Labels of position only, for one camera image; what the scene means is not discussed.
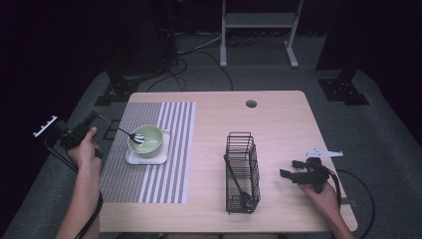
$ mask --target wire basket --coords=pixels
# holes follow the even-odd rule
[[[224,160],[227,212],[253,213],[261,199],[260,174],[254,138],[249,132],[230,132]]]

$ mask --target tabletop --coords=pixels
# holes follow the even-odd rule
[[[314,148],[326,150],[304,93],[136,93],[128,103],[193,104],[186,196],[181,201],[164,203],[106,201],[100,214],[102,232],[271,233],[329,230],[302,191],[288,179],[281,178],[279,173],[279,169],[295,171],[292,160],[305,161],[307,152]],[[223,156],[226,138],[232,131],[250,132],[257,148],[261,201],[252,214],[229,214],[226,211]],[[323,157],[321,161],[335,171],[329,157]],[[131,166],[142,168],[146,165]],[[350,205],[341,205],[341,214],[350,230],[355,230],[357,222]]]

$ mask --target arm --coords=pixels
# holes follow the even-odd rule
[[[57,238],[75,238],[96,210],[100,196],[102,161],[95,156],[99,148],[93,137],[97,129],[91,128],[81,145],[68,151],[79,171],[68,212],[59,228]],[[86,238],[100,238],[100,220],[97,217]]]
[[[320,194],[315,193],[314,189],[310,185],[298,184],[298,186],[310,198],[316,207],[316,210],[326,220],[335,238],[354,238],[340,214],[335,190],[328,182],[323,185],[322,192]]]

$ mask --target bowl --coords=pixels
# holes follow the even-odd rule
[[[143,125],[136,128],[132,133],[142,134],[145,137],[145,142],[143,144],[137,144],[128,137],[127,145],[130,150],[146,158],[154,157],[159,153],[163,139],[162,131],[159,127]]]

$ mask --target desk hole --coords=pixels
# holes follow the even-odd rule
[[[246,106],[249,108],[255,108],[257,106],[257,102],[253,101],[253,100],[248,100],[246,101]]]

